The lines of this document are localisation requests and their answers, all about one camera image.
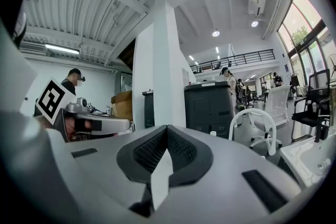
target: black cap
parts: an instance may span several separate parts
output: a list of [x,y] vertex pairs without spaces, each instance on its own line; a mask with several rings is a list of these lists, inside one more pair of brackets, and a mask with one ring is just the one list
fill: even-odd
[[221,73],[219,75],[223,75],[226,70],[229,70],[227,67],[223,67]]
[[79,71],[79,69],[77,68],[73,68],[69,71],[69,75],[73,74],[73,73],[76,73],[78,75],[82,75],[82,73]]

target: white chair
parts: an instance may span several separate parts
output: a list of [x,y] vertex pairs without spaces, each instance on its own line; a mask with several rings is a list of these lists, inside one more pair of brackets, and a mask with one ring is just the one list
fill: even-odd
[[256,113],[258,115],[263,115],[268,121],[269,121],[269,125],[272,127],[272,129],[274,130],[274,132],[272,133],[272,144],[270,145],[269,144],[269,141],[267,141],[267,146],[268,146],[268,154],[269,155],[274,155],[275,152],[276,152],[276,149],[275,149],[275,143],[276,143],[276,138],[277,138],[277,127],[276,127],[276,124],[274,122],[274,120],[272,119],[272,117],[265,111],[261,110],[261,109],[245,109],[245,110],[242,110],[240,112],[238,112],[232,119],[231,121],[231,124],[230,124],[230,131],[229,131],[229,140],[232,140],[233,138],[233,129],[234,129],[234,125],[235,125],[235,122],[237,121],[237,119],[243,115],[243,114],[246,114],[246,113]]
[[[267,112],[274,120],[276,128],[283,127],[289,122],[287,116],[287,99],[289,90],[290,86],[281,86],[269,90],[265,112]],[[275,129],[264,120],[262,114],[252,112],[249,114],[249,118],[253,128],[258,128],[265,132],[264,136],[256,135],[251,138],[251,141],[256,140],[251,144],[251,149],[255,145],[265,142],[269,150],[270,142],[273,142],[274,140],[279,147],[282,147],[282,142],[280,140],[276,140],[274,136],[269,136],[268,133],[272,132],[273,130],[275,131]]]

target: white sink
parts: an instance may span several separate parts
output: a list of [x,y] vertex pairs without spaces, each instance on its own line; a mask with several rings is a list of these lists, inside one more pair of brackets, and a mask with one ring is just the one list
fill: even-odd
[[315,137],[312,137],[280,150],[280,155],[302,188],[323,179],[335,160],[336,135],[329,135],[326,140],[320,140],[318,143],[314,140]]

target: window frame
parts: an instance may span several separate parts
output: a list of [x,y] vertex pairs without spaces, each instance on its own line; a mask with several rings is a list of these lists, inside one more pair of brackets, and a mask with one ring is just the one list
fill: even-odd
[[[310,32],[303,38],[303,40],[302,40],[299,44],[297,44],[296,46],[295,46],[295,42],[294,42],[294,40],[293,40],[292,35],[290,34],[288,28],[287,28],[286,25],[284,24],[284,21],[285,21],[285,19],[286,19],[286,17],[287,17],[287,14],[288,14],[288,12],[289,12],[289,10],[290,10],[292,4],[298,9],[298,11],[300,12],[300,14],[301,14],[301,15],[303,16],[303,18],[306,20],[307,24],[311,27],[311,31],[310,31]],[[287,33],[288,33],[290,39],[292,40],[292,42],[293,42],[293,44],[294,44],[294,49],[292,49],[291,51],[288,51],[288,48],[287,48],[287,46],[286,46],[286,43],[285,43],[285,41],[284,41],[284,39],[283,39],[281,33],[279,32],[279,29],[280,29],[280,27],[281,27],[282,25],[284,26],[285,30],[287,31]],[[289,6],[288,6],[288,9],[287,9],[287,11],[286,11],[286,14],[284,15],[284,17],[283,17],[283,19],[282,19],[282,21],[281,21],[281,24],[280,24],[280,26],[279,26],[278,29],[277,29],[277,33],[278,33],[278,35],[279,35],[279,37],[280,37],[280,39],[281,39],[281,41],[282,41],[282,43],[283,43],[283,45],[284,45],[286,51],[287,51],[288,58],[290,59],[290,58],[291,58],[292,56],[294,56],[295,54],[298,54],[299,59],[300,59],[300,62],[301,62],[301,66],[302,66],[302,69],[303,69],[303,70],[302,70],[303,78],[304,78],[304,80],[305,80],[305,84],[306,84],[306,85],[308,85],[308,80],[307,80],[306,71],[305,71],[304,64],[303,64],[303,61],[302,61],[302,58],[301,58],[301,55],[300,55],[300,54],[301,54],[304,50],[307,50],[308,57],[310,57],[310,59],[311,59],[311,61],[312,61],[313,72],[315,73],[315,72],[316,72],[315,62],[313,61],[312,55],[311,55],[310,50],[309,50],[309,46],[310,46],[311,44],[313,44],[313,43],[316,41],[317,46],[319,47],[320,52],[321,52],[321,55],[322,55],[323,64],[324,64],[325,67],[327,67],[327,61],[326,61],[326,59],[325,59],[325,56],[324,56],[324,53],[323,53],[323,50],[322,50],[322,46],[321,46],[321,44],[320,44],[320,42],[319,42],[319,39],[318,39],[318,34],[319,34],[325,27],[327,27],[327,26],[325,25],[325,23],[323,22],[323,20],[322,20],[322,18],[321,18],[321,20],[320,20],[320,21],[316,24],[316,26],[313,28],[313,27],[311,26],[310,22],[308,21],[307,17],[303,14],[303,12],[300,10],[300,8],[294,3],[294,0],[291,0],[291,1],[290,1],[290,4],[289,4]]]

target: bottle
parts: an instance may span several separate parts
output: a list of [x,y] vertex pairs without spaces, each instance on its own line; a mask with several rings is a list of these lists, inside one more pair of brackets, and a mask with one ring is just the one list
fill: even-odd
[[316,105],[316,103],[314,102],[312,106],[313,106],[313,112],[316,113],[316,110],[317,110],[317,105]]
[[109,105],[106,106],[106,114],[107,114],[108,116],[111,115],[111,108],[110,108]]

